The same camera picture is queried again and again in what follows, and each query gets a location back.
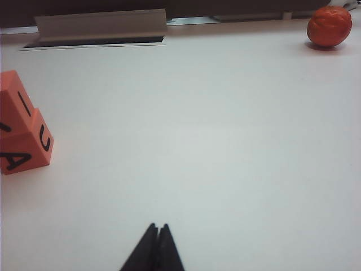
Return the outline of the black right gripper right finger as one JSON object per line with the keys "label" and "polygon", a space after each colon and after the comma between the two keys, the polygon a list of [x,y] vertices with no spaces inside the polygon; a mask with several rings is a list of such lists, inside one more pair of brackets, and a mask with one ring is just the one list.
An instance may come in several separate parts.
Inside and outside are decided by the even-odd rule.
{"label": "black right gripper right finger", "polygon": [[159,232],[154,270],[185,271],[168,224],[165,224]]}

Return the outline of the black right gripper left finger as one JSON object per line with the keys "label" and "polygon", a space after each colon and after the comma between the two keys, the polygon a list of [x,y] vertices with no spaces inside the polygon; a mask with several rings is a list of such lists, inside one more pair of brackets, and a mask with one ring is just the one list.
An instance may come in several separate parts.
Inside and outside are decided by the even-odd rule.
{"label": "black right gripper left finger", "polygon": [[151,223],[135,246],[120,271],[153,270],[157,245],[158,228]]}

